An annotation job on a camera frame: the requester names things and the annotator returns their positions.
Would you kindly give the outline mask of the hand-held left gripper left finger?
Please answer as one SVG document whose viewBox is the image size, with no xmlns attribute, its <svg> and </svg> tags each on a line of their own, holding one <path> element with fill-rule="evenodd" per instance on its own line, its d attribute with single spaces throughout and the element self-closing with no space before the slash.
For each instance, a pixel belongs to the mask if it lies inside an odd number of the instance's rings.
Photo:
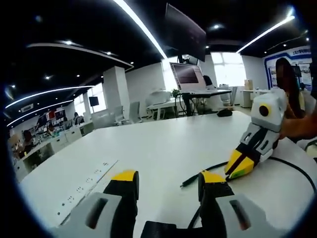
<svg viewBox="0 0 317 238">
<path fill-rule="evenodd" d="M 116 174 L 104 191 L 87 196 L 69 220 L 53 229 L 54 238 L 131 238 L 138 214 L 139 173 Z"/>
</svg>

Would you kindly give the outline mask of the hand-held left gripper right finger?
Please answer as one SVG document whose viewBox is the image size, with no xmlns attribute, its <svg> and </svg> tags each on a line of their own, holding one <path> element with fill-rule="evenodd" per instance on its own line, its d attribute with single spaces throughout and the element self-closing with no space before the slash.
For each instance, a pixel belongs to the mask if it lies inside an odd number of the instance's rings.
<svg viewBox="0 0 317 238">
<path fill-rule="evenodd" d="M 265 212 L 242 194 L 234 194 L 218 174 L 201 171 L 198 192 L 202 227 L 216 238 L 271 238 Z"/>
</svg>

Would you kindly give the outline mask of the person's right hand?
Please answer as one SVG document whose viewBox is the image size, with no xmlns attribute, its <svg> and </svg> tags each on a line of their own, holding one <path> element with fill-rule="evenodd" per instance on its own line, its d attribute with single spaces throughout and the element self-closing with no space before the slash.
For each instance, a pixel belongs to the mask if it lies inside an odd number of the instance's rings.
<svg viewBox="0 0 317 238">
<path fill-rule="evenodd" d="M 302 119 L 284 119 L 279 139 L 285 137 L 311 138 L 317 136 L 317 116 L 308 115 Z"/>
</svg>

